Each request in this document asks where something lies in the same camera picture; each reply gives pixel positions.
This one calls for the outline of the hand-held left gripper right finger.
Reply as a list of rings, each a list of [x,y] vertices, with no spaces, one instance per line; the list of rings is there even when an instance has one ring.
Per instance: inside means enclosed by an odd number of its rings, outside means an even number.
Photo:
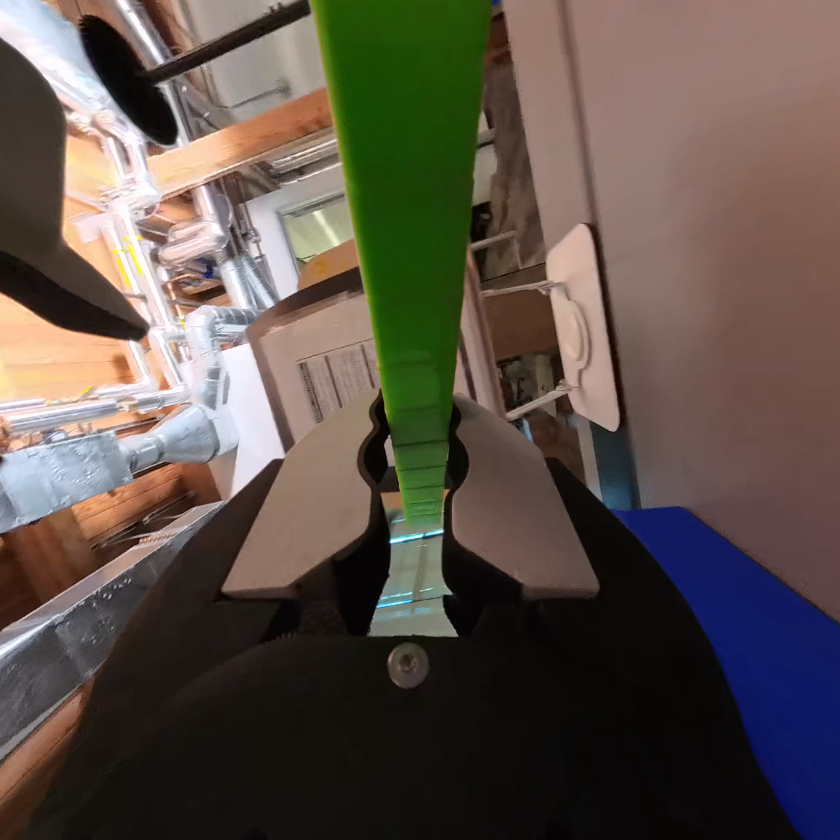
[[[444,501],[444,612],[468,637],[487,611],[528,618],[533,606],[601,589],[546,458],[509,421],[454,396]]]

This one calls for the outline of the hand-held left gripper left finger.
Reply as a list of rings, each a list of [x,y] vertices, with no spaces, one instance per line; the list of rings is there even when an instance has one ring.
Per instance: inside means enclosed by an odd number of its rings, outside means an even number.
[[[285,457],[222,585],[226,597],[294,602],[300,628],[366,636],[390,573],[379,488],[390,429],[381,392],[329,416]]]

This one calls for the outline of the blue plastic bin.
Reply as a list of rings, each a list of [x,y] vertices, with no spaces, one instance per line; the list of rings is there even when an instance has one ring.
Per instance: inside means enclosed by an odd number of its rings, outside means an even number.
[[[802,838],[839,838],[839,626],[680,507],[615,511],[710,640],[773,793]]]

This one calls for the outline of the long green block bar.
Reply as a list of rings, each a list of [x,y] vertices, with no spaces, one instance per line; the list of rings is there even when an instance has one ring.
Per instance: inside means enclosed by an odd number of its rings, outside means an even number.
[[[443,518],[490,1],[315,1],[406,521]]]

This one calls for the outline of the document display board with stand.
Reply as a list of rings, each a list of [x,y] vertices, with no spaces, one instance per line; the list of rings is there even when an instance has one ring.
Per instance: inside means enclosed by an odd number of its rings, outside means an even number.
[[[616,432],[622,411],[593,226],[576,225],[545,263],[488,284],[480,284],[474,261],[467,268],[455,390],[502,414],[498,364],[557,351],[561,375],[549,364],[547,386],[508,409],[508,418],[567,398],[574,414]],[[379,389],[360,268],[277,303],[248,338],[286,449],[355,397]]]

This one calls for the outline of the bundle of silver ducts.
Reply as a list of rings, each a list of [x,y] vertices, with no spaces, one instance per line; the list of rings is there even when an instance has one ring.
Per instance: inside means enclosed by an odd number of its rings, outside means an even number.
[[[205,464],[232,452],[238,430],[227,406],[229,375],[224,345],[241,339],[256,320],[256,310],[201,306],[182,322],[161,284],[162,269],[142,245],[140,212],[160,201],[153,186],[146,154],[147,140],[118,115],[117,104],[105,103],[104,87],[92,79],[94,67],[82,57],[82,36],[99,29],[101,20],[86,17],[79,34],[54,9],[41,2],[2,2],[2,39],[34,61],[58,96],[63,112],[81,120],[96,134],[112,165],[115,186],[103,191],[105,213],[98,220],[101,235],[116,247],[123,274],[123,295],[150,319],[149,342],[164,373],[172,375],[168,389],[145,391],[152,385],[140,343],[129,343],[139,362],[139,380],[131,385],[96,390],[93,398],[2,411],[3,436],[15,440],[35,434],[65,432],[92,421],[129,413],[175,411],[143,434],[118,440],[120,452],[134,474],[162,463]]]

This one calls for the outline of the cardboard box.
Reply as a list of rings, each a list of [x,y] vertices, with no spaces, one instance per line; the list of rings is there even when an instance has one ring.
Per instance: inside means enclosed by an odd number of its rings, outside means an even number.
[[[298,290],[310,288],[324,280],[342,275],[360,266],[355,240],[349,239],[319,255],[315,255],[302,268],[298,276]]]

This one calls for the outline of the large silver duct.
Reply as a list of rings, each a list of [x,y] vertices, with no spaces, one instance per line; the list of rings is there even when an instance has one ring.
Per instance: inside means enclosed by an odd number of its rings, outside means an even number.
[[[195,507],[1,633],[1,761],[110,656],[131,615],[223,502]]]

